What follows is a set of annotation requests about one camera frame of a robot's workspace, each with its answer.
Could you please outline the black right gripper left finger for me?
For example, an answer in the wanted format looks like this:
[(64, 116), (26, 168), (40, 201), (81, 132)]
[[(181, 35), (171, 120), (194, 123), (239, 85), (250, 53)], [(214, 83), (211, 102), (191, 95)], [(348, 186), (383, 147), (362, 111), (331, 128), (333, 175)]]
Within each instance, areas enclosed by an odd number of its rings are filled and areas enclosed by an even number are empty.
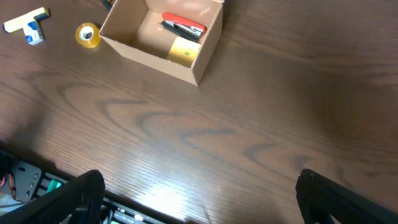
[(59, 188), (1, 216), (1, 223), (96, 223), (105, 191), (100, 171), (90, 170)]

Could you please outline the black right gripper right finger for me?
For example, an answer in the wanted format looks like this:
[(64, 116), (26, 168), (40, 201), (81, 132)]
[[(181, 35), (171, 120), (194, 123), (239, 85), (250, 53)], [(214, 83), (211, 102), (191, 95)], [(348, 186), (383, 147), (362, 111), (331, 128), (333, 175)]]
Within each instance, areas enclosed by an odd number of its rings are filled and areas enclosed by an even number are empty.
[(305, 223), (397, 223), (397, 214), (336, 182), (303, 169), (295, 186)]

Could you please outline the yellow adhesive tape roll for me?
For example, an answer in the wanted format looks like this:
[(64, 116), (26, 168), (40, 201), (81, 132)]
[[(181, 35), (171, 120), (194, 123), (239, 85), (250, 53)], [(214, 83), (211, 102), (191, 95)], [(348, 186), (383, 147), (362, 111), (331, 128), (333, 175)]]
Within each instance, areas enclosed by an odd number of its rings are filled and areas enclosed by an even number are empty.
[(75, 39), (87, 49), (95, 48), (101, 42), (100, 30), (93, 23), (85, 22), (77, 28)]

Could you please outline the yellow sticky notepad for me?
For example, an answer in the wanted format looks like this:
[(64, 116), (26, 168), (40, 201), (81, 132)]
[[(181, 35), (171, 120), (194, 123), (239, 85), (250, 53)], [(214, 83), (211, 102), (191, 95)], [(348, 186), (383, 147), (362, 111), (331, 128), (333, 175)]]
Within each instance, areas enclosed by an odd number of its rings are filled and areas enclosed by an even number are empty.
[(196, 42), (176, 37), (166, 59), (185, 67), (191, 67), (200, 48), (201, 45)]

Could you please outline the brown cardboard box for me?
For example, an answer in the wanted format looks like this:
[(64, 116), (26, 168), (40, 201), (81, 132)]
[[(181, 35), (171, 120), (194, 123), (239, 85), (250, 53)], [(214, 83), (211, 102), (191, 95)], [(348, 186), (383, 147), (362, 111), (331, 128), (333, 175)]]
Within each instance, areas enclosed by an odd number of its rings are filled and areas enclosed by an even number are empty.
[[(167, 59), (177, 35), (162, 26), (170, 12), (205, 26), (200, 49), (191, 65)], [(121, 56), (198, 85), (223, 28), (223, 2), (216, 0), (117, 0), (100, 36)]]

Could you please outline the red black stapler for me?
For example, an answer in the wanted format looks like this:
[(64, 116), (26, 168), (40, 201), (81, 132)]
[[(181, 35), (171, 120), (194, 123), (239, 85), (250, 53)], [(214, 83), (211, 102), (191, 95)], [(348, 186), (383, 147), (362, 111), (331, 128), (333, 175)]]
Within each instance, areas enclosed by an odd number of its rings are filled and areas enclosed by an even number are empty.
[(161, 25), (165, 29), (196, 43), (199, 42), (207, 30), (202, 24), (170, 12), (163, 12), (162, 18)]

